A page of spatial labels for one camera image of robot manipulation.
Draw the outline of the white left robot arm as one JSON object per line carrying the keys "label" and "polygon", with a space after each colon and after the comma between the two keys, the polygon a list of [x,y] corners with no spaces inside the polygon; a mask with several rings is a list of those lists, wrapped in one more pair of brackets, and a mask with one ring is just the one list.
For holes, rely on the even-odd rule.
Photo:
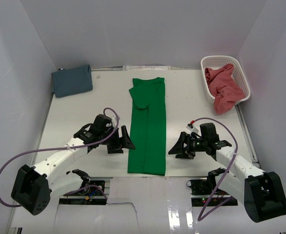
{"label": "white left robot arm", "polygon": [[62,195],[87,194],[91,187],[102,191],[90,182],[89,175],[74,169],[65,176],[60,174],[79,158],[99,145],[105,145],[109,154],[121,154],[123,149],[135,149],[126,126],[117,127],[118,119],[99,114],[93,123],[77,131],[62,150],[35,164],[22,166],[12,189],[11,197],[32,215],[47,208],[50,199]]}

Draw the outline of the green t shirt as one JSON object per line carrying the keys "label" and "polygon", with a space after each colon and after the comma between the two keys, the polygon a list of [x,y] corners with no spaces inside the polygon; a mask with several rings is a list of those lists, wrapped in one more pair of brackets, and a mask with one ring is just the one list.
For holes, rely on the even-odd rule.
{"label": "green t shirt", "polygon": [[165,79],[133,78],[128,173],[164,176],[166,173]]}

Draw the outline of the pink t shirt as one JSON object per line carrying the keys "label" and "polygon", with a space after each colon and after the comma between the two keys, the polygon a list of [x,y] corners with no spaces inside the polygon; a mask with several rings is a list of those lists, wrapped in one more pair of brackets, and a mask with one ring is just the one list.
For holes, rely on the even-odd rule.
{"label": "pink t shirt", "polygon": [[215,113],[222,115],[246,96],[231,77],[234,66],[228,63],[217,70],[205,69],[205,78],[212,96],[215,97],[213,108]]}

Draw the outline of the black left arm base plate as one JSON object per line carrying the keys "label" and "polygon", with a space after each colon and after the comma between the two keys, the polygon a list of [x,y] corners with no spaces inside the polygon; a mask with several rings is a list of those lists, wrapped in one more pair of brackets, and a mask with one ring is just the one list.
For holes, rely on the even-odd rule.
{"label": "black left arm base plate", "polygon": [[[98,186],[105,196],[108,197],[110,191],[109,179],[96,178],[82,185],[82,187],[88,184]],[[90,187],[70,196],[61,196],[59,205],[106,205],[107,202],[103,193],[97,187]]]}

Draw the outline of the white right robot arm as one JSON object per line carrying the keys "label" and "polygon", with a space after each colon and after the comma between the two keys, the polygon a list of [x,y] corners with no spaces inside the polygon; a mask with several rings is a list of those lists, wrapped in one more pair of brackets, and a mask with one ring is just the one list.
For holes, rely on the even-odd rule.
{"label": "white right robot arm", "polygon": [[255,223],[286,215],[286,196],[275,172],[265,172],[238,155],[238,147],[220,140],[212,122],[196,129],[192,121],[187,128],[190,132],[181,132],[169,154],[179,159],[194,159],[197,152],[204,152],[222,164],[221,168],[208,173],[210,193],[216,195],[224,191],[229,194],[231,199],[244,205]]}

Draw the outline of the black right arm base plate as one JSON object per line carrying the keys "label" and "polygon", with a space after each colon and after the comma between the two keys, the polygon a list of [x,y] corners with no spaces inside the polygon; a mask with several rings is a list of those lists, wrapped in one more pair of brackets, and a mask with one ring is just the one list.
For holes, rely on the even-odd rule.
{"label": "black right arm base plate", "polygon": [[[191,179],[187,181],[186,186],[191,190],[192,207],[203,207],[212,192],[208,181],[206,179]],[[208,207],[216,207],[229,197],[230,195],[225,191],[217,190],[208,204]]]}

